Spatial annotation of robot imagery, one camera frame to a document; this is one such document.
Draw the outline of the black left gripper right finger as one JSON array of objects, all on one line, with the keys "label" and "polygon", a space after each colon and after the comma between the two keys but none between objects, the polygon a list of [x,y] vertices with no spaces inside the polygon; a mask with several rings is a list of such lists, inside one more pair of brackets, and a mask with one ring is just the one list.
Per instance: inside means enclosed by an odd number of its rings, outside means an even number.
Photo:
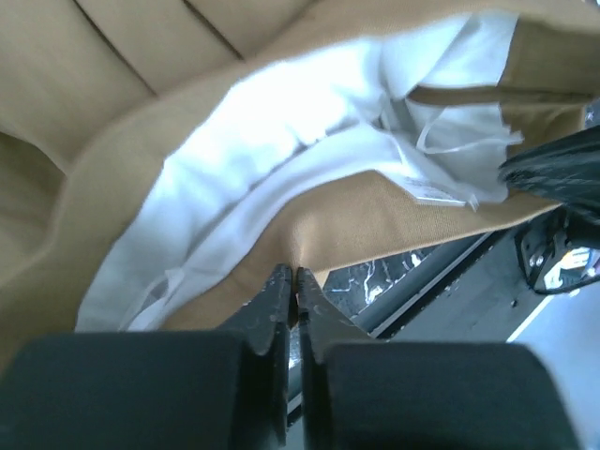
[{"label": "black left gripper right finger", "polygon": [[325,354],[339,342],[368,340],[369,335],[329,302],[309,269],[300,267],[296,281],[305,447],[332,449],[335,432]]}]

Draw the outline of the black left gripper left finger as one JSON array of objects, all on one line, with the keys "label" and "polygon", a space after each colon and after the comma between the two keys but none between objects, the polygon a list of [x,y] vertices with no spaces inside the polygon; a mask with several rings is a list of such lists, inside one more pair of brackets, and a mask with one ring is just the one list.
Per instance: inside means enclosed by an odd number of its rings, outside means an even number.
[{"label": "black left gripper left finger", "polygon": [[245,347],[235,411],[235,448],[279,448],[286,442],[292,269],[278,264],[240,310]]}]

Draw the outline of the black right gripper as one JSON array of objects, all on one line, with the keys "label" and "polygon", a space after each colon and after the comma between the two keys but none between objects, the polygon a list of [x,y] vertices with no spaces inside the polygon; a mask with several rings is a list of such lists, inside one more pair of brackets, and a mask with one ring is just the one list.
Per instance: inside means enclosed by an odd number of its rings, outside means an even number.
[{"label": "black right gripper", "polygon": [[599,127],[576,132],[508,159],[501,180],[559,207],[515,236],[529,288],[569,293],[599,281]]}]

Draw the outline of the tan brown skirt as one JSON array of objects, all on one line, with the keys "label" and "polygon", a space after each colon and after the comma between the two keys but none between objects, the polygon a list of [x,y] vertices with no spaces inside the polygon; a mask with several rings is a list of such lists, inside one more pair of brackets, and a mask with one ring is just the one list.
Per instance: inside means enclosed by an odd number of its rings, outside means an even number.
[{"label": "tan brown skirt", "polygon": [[534,218],[499,166],[598,96],[581,1],[5,1],[1,354]]}]

